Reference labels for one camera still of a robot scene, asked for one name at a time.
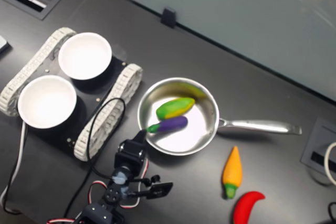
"white bowl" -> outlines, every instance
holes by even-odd
[[[95,33],[77,34],[61,47],[58,63],[62,71],[76,80],[89,80],[103,73],[112,59],[108,41]]]
[[[48,129],[68,119],[76,102],[76,91],[69,81],[59,76],[42,76],[23,88],[17,107],[25,123]]]

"wall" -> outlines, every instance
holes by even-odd
[[[336,100],[336,0],[134,0]]]

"toy eggplant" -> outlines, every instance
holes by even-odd
[[[187,112],[195,104],[195,99],[184,97],[176,98],[161,105],[156,110],[156,115],[160,120],[174,118]]]
[[[147,132],[157,133],[157,132],[176,131],[183,127],[186,127],[187,124],[188,124],[188,119],[185,116],[177,116],[175,118],[170,118],[158,124],[153,124],[149,126],[147,128]]]

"power outlet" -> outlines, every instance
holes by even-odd
[[[318,118],[303,151],[301,162],[325,174],[324,155],[328,146],[336,142],[336,125]],[[336,151],[329,157],[329,169],[336,173]]]

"pan handle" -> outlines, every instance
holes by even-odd
[[[218,127],[236,127],[247,130],[264,131],[279,134],[293,134],[293,135],[302,134],[302,129],[300,126],[270,120],[229,121],[220,118]]]

